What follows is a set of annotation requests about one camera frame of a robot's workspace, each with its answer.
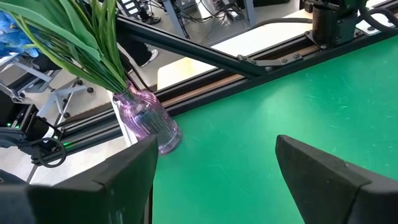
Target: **wooden strip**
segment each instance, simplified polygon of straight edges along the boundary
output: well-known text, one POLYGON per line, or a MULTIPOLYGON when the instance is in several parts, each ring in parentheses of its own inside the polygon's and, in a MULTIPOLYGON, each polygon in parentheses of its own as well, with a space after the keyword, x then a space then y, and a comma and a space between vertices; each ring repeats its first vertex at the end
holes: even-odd
MULTIPOLYGON (((300 55, 307 55, 307 54, 313 53, 313 52, 315 52, 317 50, 318 50, 318 47, 313 45, 313 46, 310 46, 310 47, 306 47, 306 48, 304 48, 302 50, 299 50, 298 53, 300 55)), ((208 91, 217 89, 219 87, 225 86, 227 84, 230 84, 232 82, 240 80, 241 78, 243 78, 242 75, 238 75, 238 74, 232 75, 232 76, 230 76, 228 78, 224 78, 222 80, 219 80, 219 81, 214 82, 212 84, 209 84, 207 86, 203 86, 203 87, 197 88, 196 90, 193 90, 193 91, 190 91, 188 93, 185 93, 185 94, 182 94, 180 96, 177 96, 175 98, 172 98, 171 100, 167 100, 167 101, 163 102, 162 105, 164 107, 170 106, 170 105, 172 105, 174 103, 178 103, 178 102, 193 98, 195 96, 201 95, 201 94, 206 93, 208 91)))

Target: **glass vase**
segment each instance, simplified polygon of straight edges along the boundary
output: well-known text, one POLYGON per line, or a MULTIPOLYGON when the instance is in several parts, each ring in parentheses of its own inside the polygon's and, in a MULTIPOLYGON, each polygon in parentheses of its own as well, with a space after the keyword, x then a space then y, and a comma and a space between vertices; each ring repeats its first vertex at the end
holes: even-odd
POLYGON ((160 154, 167 154, 178 146, 181 131, 153 93, 137 90, 130 84, 126 91, 114 96, 120 102, 121 120, 138 141, 156 135, 160 154))

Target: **floor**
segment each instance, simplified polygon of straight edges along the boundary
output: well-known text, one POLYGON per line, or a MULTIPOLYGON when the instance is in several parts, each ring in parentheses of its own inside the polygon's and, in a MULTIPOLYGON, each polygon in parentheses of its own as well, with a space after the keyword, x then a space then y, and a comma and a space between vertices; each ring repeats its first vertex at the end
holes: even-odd
MULTIPOLYGON (((209 0, 202 0, 204 4, 208 4, 209 0)), ((198 10, 194 14, 193 17, 207 17, 209 13, 204 9, 200 0, 197 0, 198 10)), ((257 21, 263 21, 265 19, 271 19, 275 17, 283 17, 292 12, 298 10, 299 1, 291 0, 288 4, 276 5, 276 6, 267 6, 267 7, 257 7, 257 21)), ((174 32, 174 28, 172 27, 172 23, 168 17, 168 15, 164 14, 163 10, 153 8, 153 12, 156 16, 162 17, 162 22, 157 24, 156 27, 169 31, 171 33, 174 32)), ((217 41, 225 40, 225 38, 230 38, 235 34, 238 34, 242 30, 248 27, 248 21, 242 20, 238 22, 228 22, 227 20, 221 21, 222 19, 214 19, 212 21, 208 21, 206 23, 193 23, 186 22, 186 29, 190 34, 191 40, 202 45, 211 46, 217 43, 217 41)), ((156 84, 157 81, 157 71, 160 67, 172 63, 176 60, 181 59, 181 55, 173 54, 166 50, 159 49, 159 56, 147 66, 139 69, 139 72, 143 74, 144 81, 147 85, 152 86, 156 84)), ((0 78, 9 77, 11 75, 16 75, 21 71, 15 71, 15 69, 10 70, 11 73, 2 72, 0 73, 0 78)), ((72 81, 75 77, 67 72, 62 71, 57 75, 55 80, 52 82, 51 86, 53 88, 61 88, 64 84, 72 81)), ((72 115, 76 115, 82 113, 84 111, 93 109, 97 106, 101 106, 110 101, 107 91, 104 88, 96 86, 91 83, 85 83, 86 86, 93 87, 94 93, 87 93, 86 91, 80 91, 74 93, 72 95, 72 100, 69 102, 67 111, 72 115)), ((49 91, 42 94, 27 94, 27 98, 25 101, 27 103, 34 103, 38 108, 40 108, 46 101, 48 97, 49 91)), ((62 121, 62 117, 54 106, 45 116, 50 123, 57 123, 62 121)), ((126 143, 122 137, 114 139, 110 142, 106 142, 104 144, 100 144, 92 149, 85 150, 84 153, 80 152, 79 154, 101 154, 101 155, 110 155, 115 152, 109 152, 109 148, 112 145, 112 149, 124 149, 126 147, 126 143)), ((65 167, 83 167, 83 166, 93 166, 94 164, 87 162, 86 160, 81 160, 77 158, 79 154, 76 154, 74 157, 67 158, 65 164, 58 169, 50 170, 45 167, 39 167, 35 175, 32 179, 32 169, 33 165, 30 163, 30 156, 22 153, 16 147, 10 147, 8 149, 0 149, 0 169, 8 171, 12 174, 17 175, 18 177, 24 180, 31 180, 34 183, 41 184, 56 184, 60 182, 62 179, 71 177, 75 175, 79 171, 79 169, 66 169, 65 167)))

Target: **chair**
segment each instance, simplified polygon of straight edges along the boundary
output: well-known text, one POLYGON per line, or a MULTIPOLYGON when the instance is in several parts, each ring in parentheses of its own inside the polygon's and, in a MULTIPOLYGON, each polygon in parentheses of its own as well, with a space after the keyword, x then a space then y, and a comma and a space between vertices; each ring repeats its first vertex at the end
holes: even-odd
POLYGON ((4 83, 0 80, 0 90, 7 93, 14 101, 22 101, 25 98, 23 92, 43 93, 46 89, 51 90, 49 98, 39 110, 38 116, 44 117, 48 109, 55 103, 58 112, 65 118, 69 118, 70 114, 65 112, 66 108, 63 108, 61 102, 66 103, 66 97, 77 91, 87 90, 88 93, 94 92, 94 89, 91 87, 87 88, 79 79, 67 83, 64 85, 67 86, 65 88, 58 90, 52 88, 50 83, 61 72, 61 68, 45 55, 40 54, 37 58, 14 57, 14 60, 10 60, 8 63, 27 71, 27 73, 9 83, 4 83))

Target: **green mat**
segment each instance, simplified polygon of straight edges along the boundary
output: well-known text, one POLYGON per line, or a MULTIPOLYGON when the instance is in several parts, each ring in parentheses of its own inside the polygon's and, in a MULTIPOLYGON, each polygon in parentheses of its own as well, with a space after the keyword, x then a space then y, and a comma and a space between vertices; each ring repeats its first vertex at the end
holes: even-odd
POLYGON ((154 224, 303 223, 275 156, 287 134, 398 180, 398 37, 182 114, 154 224))

